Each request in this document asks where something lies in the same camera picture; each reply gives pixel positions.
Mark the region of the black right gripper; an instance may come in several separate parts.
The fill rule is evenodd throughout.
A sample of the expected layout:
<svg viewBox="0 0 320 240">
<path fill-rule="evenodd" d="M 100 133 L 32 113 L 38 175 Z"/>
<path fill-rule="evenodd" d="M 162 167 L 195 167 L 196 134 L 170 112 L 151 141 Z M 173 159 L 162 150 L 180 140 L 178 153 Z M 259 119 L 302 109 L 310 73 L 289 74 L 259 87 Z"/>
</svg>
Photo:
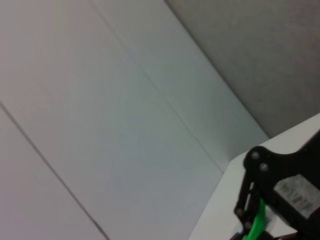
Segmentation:
<svg viewBox="0 0 320 240">
<path fill-rule="evenodd" d="M 267 231 L 270 208 L 295 233 L 283 240 L 320 238 L 320 134 L 317 132 L 298 151 L 274 153 L 262 146 L 244 158 L 245 174 L 234 214 L 245 240 L 273 240 Z"/>
</svg>

